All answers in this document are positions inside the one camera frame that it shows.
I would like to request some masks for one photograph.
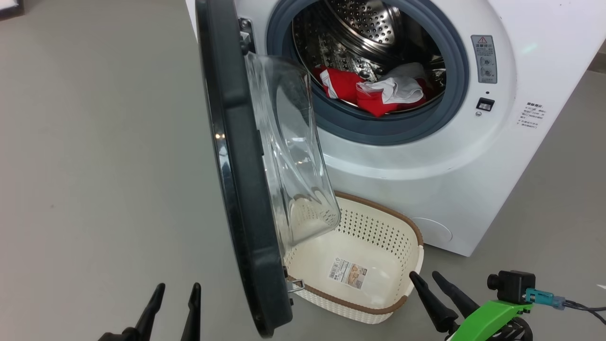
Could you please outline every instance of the transparent glass bowl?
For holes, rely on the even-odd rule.
[[[340,221],[318,143],[307,71],[294,62],[244,57],[282,255]]]

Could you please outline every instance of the clothes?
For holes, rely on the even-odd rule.
[[[374,83],[364,82],[356,73],[324,66],[316,72],[329,98],[356,104],[376,117],[420,106],[431,92],[419,63],[400,65]]]
[[[358,96],[356,83],[364,80],[357,73],[341,71],[337,69],[328,69],[326,66],[315,68],[317,78],[322,80],[324,91],[329,98],[340,99],[356,104]]]

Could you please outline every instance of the label sticker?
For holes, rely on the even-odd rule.
[[[496,54],[492,36],[471,36],[473,50],[476,52],[478,82],[496,84]]]
[[[366,268],[359,264],[354,264],[341,258],[335,258],[328,277],[356,289],[362,289],[362,284],[366,278],[367,271]]]
[[[525,129],[537,129],[543,122],[547,111],[542,104],[527,102],[516,117],[516,125]]]

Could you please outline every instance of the white plastic basket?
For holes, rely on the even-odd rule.
[[[421,270],[421,232],[394,210],[336,195],[339,227],[286,254],[290,280],[303,279],[305,289],[296,294],[328,311],[364,323],[383,322],[414,288],[408,274]]]

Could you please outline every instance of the cable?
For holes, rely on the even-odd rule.
[[[572,307],[572,306],[568,306],[566,305],[566,303],[572,303],[573,305],[575,305],[576,307]],[[564,306],[568,306],[569,308],[573,308],[573,309],[577,309],[577,310],[583,310],[583,311],[606,311],[606,306],[601,306],[598,308],[588,308],[580,303],[576,303],[575,301],[571,301],[571,300],[566,300],[566,303],[564,303]]]
[[[571,309],[575,309],[575,310],[580,310],[580,311],[587,311],[589,312],[591,315],[594,315],[595,317],[598,318],[598,320],[600,320],[603,324],[606,325],[606,319],[603,318],[600,314],[598,314],[596,311],[606,311],[606,307],[601,307],[601,308],[588,308],[580,303],[576,303],[575,301],[571,301],[571,300],[566,300],[563,304],[565,307],[571,308]]]

